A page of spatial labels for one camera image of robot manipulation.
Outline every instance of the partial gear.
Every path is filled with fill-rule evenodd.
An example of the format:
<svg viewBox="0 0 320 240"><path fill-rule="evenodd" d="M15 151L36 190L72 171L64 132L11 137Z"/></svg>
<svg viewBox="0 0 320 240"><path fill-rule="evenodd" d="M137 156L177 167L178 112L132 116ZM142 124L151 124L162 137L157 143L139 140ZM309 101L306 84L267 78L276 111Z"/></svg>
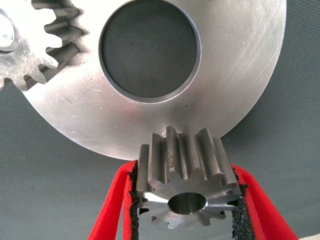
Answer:
<svg viewBox="0 0 320 240"><path fill-rule="evenodd" d="M21 91L45 84L79 52L72 41L83 32L69 25L76 8L59 0L10 0L0 14L14 29L11 45L0 46L0 90L10 81Z"/></svg>
<svg viewBox="0 0 320 240"><path fill-rule="evenodd" d="M242 194L220 138L206 128L194 135L172 126L165 137L154 133L151 145L141 146L136 190L140 216L167 222L169 229L224 219Z"/></svg>

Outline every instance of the large gear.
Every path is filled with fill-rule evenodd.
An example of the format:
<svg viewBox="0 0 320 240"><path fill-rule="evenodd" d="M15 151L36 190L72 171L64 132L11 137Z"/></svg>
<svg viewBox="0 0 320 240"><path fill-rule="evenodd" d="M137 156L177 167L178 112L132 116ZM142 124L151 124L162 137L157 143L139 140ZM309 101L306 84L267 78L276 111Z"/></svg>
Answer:
<svg viewBox="0 0 320 240"><path fill-rule="evenodd" d="M14 29L12 44L0 49L0 90L10 81L21 91L45 84L79 51L72 41L82 31L69 25L76 8L58 0L10 0L0 14Z"/></svg>
<svg viewBox="0 0 320 240"><path fill-rule="evenodd" d="M172 126L166 137L154 133L150 146L141 146L136 190L141 217L167 222L170 229L224 219L241 195L220 138L206 128L194 135Z"/></svg>

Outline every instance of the gray fabric background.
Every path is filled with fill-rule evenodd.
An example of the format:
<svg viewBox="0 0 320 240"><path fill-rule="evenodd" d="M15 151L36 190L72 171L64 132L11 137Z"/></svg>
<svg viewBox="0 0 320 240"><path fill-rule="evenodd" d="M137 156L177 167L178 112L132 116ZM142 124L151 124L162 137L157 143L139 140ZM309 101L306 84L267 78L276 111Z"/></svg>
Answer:
<svg viewBox="0 0 320 240"><path fill-rule="evenodd" d="M229 159L256 177L305 237L320 233L320 1L288 0L287 7L270 83L222 140ZM0 240L85 239L125 161L62 136L13 86L0 92L0 103ZM141 219L139 233L141 240L229 240L231 230L229 217L191 230Z"/></svg>

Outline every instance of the bore hole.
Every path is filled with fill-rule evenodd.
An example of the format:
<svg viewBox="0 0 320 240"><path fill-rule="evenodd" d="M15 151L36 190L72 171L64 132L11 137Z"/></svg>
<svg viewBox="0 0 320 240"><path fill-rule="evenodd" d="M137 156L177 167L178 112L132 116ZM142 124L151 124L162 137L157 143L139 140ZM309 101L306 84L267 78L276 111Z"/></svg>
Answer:
<svg viewBox="0 0 320 240"><path fill-rule="evenodd" d="M187 17L162 0L136 0L118 9L100 39L100 58L122 94L156 98L191 80L197 40Z"/></svg>
<svg viewBox="0 0 320 240"><path fill-rule="evenodd" d="M188 215L202 209L207 203L206 198L195 192L184 192L172 197L168 207L176 214Z"/></svg>

